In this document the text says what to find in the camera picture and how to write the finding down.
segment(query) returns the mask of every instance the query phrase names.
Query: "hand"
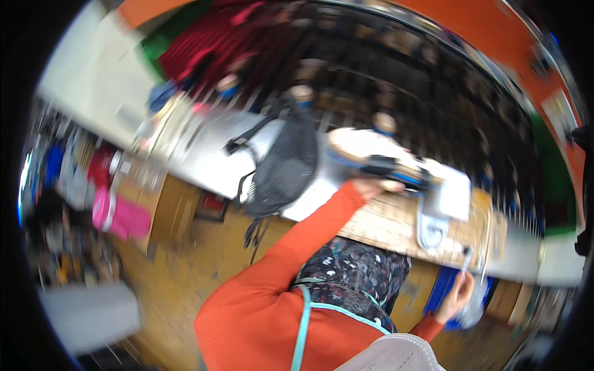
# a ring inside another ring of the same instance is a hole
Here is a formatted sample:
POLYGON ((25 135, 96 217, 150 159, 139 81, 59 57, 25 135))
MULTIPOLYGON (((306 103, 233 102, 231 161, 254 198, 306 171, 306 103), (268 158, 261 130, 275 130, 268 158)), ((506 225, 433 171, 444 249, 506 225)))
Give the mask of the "hand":
POLYGON ((468 271, 462 273, 459 272, 454 280, 454 286, 452 286, 450 292, 441 302, 435 315, 435 320, 442 325, 445 325, 447 321, 453 318, 456 313, 462 310, 472 295, 472 290, 475 287, 475 279, 468 271))
POLYGON ((400 192, 405 188, 404 184, 388 179, 357 178, 352 182, 365 201, 381 195, 384 191, 400 192))

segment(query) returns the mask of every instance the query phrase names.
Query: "red fabric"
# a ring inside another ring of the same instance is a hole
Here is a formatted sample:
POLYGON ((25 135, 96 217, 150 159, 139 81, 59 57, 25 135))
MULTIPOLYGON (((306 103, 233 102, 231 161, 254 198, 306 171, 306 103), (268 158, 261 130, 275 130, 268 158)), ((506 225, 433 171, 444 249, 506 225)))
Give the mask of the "red fabric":
POLYGON ((253 3, 252 5, 248 6, 244 10, 242 10, 238 15, 231 18, 231 25, 239 26, 240 24, 246 23, 249 19, 249 16, 256 11, 259 7, 264 5, 263 1, 258 1, 253 3))
MULTIPOLYGON (((194 331, 209 370, 288 370, 303 297, 287 291, 301 266, 330 241, 364 201, 351 182, 291 228, 262 257, 221 285, 204 302, 194 331)), ((432 317, 412 334, 431 341, 441 329, 432 317)), ((311 312, 302 370, 332 370, 382 336, 335 310, 311 312)))
POLYGON ((208 47, 196 53, 188 62, 186 69, 178 76, 177 81, 182 81, 192 75, 192 72, 196 69, 196 66, 205 58, 209 53, 212 53, 213 49, 208 47))
POLYGON ((254 20, 248 21, 255 8, 264 2, 238 5, 230 8, 212 9, 208 17, 197 20, 182 32, 159 57, 163 72, 177 82, 189 76, 193 67, 209 52, 214 58, 203 75, 200 84, 214 85, 225 77, 225 67, 244 53, 258 53, 262 48, 273 48, 266 43, 270 23, 255 22, 259 18, 270 18, 272 14, 258 12, 254 20), (233 20, 241 21, 241 27, 232 27, 233 20))

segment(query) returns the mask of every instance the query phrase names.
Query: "light blue apron strap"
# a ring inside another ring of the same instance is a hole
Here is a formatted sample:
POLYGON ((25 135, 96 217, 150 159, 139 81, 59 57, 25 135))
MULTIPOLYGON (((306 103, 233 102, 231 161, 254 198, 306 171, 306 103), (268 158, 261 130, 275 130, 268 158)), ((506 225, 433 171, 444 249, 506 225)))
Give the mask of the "light blue apron strap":
POLYGON ((299 371, 301 369, 307 328, 309 327, 309 316, 311 315, 311 296, 309 295, 309 290, 304 285, 297 285, 297 287, 303 291, 303 314, 299 323, 299 332, 297 333, 297 342, 295 343, 295 351, 293 352, 291 371, 299 371))
POLYGON ((342 314, 345 314, 345 315, 347 315, 347 316, 349 316, 349 317, 351 317, 351 318, 353 318, 353 319, 356 319, 356 320, 357 320, 357 321, 359 321, 359 322, 363 322, 364 324, 366 324, 366 325, 369 325, 369 326, 371 326, 371 327, 373 327, 373 328, 377 329, 378 331, 382 332, 384 335, 390 335, 390 334, 391 334, 391 332, 390 332, 390 331, 386 330, 386 329, 385 329, 385 328, 383 328, 382 326, 379 326, 379 325, 378 325, 378 324, 376 324, 375 322, 373 322, 373 321, 370 321, 370 320, 369 320, 369 319, 367 319, 367 318, 363 318, 363 317, 360 317, 360 316, 358 316, 358 315, 355 315, 355 314, 353 314, 353 313, 349 312, 348 310, 346 310, 346 309, 344 309, 344 308, 341 308, 341 307, 339 307, 339 306, 332 305, 332 304, 326 304, 326 303, 312 303, 312 304, 311 304, 311 307, 312 307, 312 308, 320 308, 320 309, 331 309, 331 310, 335 310, 335 311, 337 311, 337 312, 340 312, 340 313, 342 313, 342 314))
POLYGON ((318 283, 318 282, 324 282, 325 280, 322 280, 321 278, 315 278, 315 277, 305 277, 305 278, 300 278, 298 280, 295 281, 295 285, 296 286, 300 283, 318 283))

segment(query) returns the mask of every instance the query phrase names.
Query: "white wall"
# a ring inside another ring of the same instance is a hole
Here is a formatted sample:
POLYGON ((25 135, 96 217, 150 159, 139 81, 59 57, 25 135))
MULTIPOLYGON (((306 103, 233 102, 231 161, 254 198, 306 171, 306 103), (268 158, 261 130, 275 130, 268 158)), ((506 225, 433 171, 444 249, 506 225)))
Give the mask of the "white wall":
POLYGON ((142 38, 126 28, 117 12, 107 13, 98 0, 92 1, 54 51, 38 86, 40 96, 83 127, 129 148, 134 129, 115 112, 123 104, 144 118, 149 91, 161 83, 141 54, 142 38))
POLYGON ((536 281, 544 286, 575 287, 582 281, 586 258, 576 253, 576 234, 545 238, 545 256, 536 281))

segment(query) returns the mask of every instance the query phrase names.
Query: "wooden board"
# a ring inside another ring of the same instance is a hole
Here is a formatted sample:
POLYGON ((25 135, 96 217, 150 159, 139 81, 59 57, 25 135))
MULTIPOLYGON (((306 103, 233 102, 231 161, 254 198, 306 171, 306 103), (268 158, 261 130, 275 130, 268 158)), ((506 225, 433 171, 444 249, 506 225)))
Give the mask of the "wooden board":
POLYGON ((417 204, 417 197, 381 195, 359 209, 339 236, 452 267, 462 265, 464 246, 473 247, 470 267, 474 269, 482 267, 491 250, 497 251, 498 259, 503 257, 507 223, 505 218, 494 222, 488 193, 478 188, 472 190, 469 220, 451 220, 448 236, 434 250, 423 250, 416 242, 417 204), (496 249, 489 245, 493 240, 497 241, 496 249))

